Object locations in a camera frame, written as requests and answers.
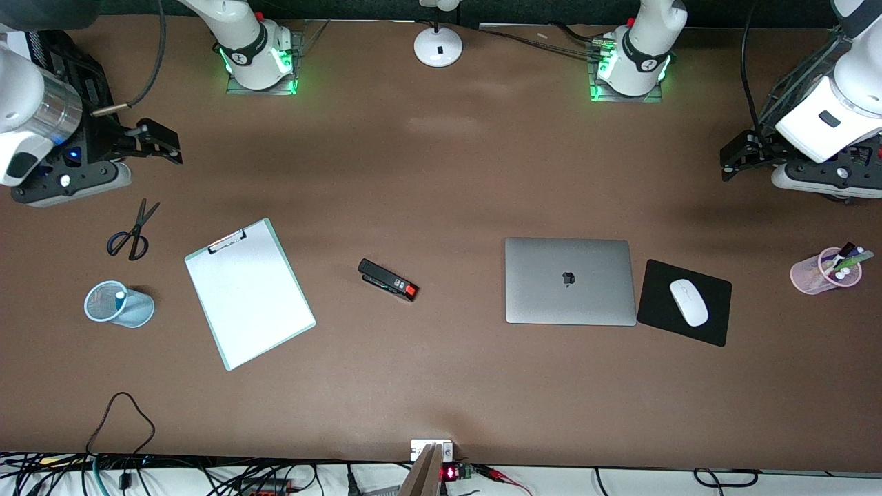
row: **scissors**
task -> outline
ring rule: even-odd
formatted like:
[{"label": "scissors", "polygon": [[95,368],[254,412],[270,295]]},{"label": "scissors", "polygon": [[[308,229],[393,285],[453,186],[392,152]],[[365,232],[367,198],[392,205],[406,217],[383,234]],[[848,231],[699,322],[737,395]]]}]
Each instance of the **scissors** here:
[{"label": "scissors", "polygon": [[[123,248],[123,245],[128,243],[129,239],[131,239],[133,237],[135,239],[134,239],[134,241],[131,242],[131,252],[129,252],[129,260],[135,261],[135,260],[143,257],[145,253],[147,253],[147,248],[150,246],[150,244],[147,242],[146,237],[141,236],[141,228],[144,227],[144,224],[146,224],[147,219],[149,219],[150,216],[153,215],[153,212],[155,212],[156,209],[159,208],[160,204],[159,204],[159,202],[156,202],[156,205],[154,205],[153,208],[151,208],[147,212],[147,214],[144,215],[144,208],[146,206],[147,206],[147,199],[142,199],[141,200],[141,208],[138,210],[138,219],[135,220],[135,226],[133,228],[131,228],[131,231],[129,231],[129,232],[120,231],[110,237],[110,239],[108,240],[108,253],[110,253],[111,255],[116,255]],[[120,238],[122,238],[122,240],[119,243],[117,243],[116,240],[118,240]],[[141,250],[140,253],[136,254],[136,252],[138,251],[138,242],[140,242],[140,241],[144,242],[144,249]]]}]

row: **silver laptop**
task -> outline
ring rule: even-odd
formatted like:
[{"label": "silver laptop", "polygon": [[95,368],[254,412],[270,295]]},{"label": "silver laptop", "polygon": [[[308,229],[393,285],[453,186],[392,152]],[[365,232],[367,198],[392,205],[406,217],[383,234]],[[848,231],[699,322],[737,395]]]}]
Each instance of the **silver laptop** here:
[{"label": "silver laptop", "polygon": [[636,326],[631,250],[604,239],[505,239],[511,324]]}]

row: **pink pen holder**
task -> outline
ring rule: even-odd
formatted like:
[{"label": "pink pen holder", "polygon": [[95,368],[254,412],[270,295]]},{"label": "pink pen holder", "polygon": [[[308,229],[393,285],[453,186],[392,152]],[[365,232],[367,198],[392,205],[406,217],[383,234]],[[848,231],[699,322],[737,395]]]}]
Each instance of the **pink pen holder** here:
[{"label": "pink pen holder", "polygon": [[821,260],[835,255],[839,250],[840,248],[836,247],[827,248],[814,257],[794,264],[790,268],[790,280],[793,282],[793,285],[806,295],[817,295],[828,289],[850,288],[857,284],[861,280],[861,274],[863,273],[861,264],[852,266],[851,272],[841,281],[833,277],[835,271],[830,272],[830,274],[824,274],[826,267],[823,267]]}]

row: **brown table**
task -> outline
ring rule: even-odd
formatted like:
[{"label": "brown table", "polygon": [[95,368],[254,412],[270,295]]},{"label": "brown table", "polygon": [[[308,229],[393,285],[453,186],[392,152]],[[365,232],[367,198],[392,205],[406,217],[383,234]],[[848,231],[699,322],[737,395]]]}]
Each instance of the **brown table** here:
[{"label": "brown table", "polygon": [[[170,19],[156,86],[123,120],[176,130],[186,165],[130,160],[130,187],[49,209],[0,195],[0,448],[82,450],[127,390],[153,453],[401,460],[434,436],[480,462],[882,471],[882,266],[821,297],[788,277],[846,240],[882,250],[882,203],[778,190],[768,171],[721,182],[718,151],[749,123],[740,33],[684,34],[649,105],[592,103],[584,64],[467,29],[462,59],[433,70],[412,52],[420,29],[333,23],[296,97],[257,98],[224,94],[201,21]],[[758,100],[824,37],[755,32]],[[153,64],[156,19],[76,39],[122,101]],[[162,202],[150,252],[109,257],[142,197]],[[227,372],[183,258],[265,216],[318,325]],[[732,281],[728,344],[507,325],[513,236],[627,239],[637,294],[650,258]],[[419,284],[416,303],[363,283],[362,257]],[[106,279],[153,295],[153,320],[89,321],[83,297]],[[96,449],[146,435],[116,408]]]}]

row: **mouse pad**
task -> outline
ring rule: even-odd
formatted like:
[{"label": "mouse pad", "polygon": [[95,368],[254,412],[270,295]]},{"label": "mouse pad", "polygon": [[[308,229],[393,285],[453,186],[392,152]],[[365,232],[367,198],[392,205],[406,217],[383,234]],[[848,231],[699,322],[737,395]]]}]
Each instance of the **mouse pad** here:
[{"label": "mouse pad", "polygon": [[[707,307],[707,322],[704,324],[691,327],[677,308],[670,293],[670,284],[678,279],[688,279],[701,293]],[[716,346],[725,346],[731,300],[732,283],[729,281],[649,260],[643,277],[643,290],[640,291],[637,321]]]}]

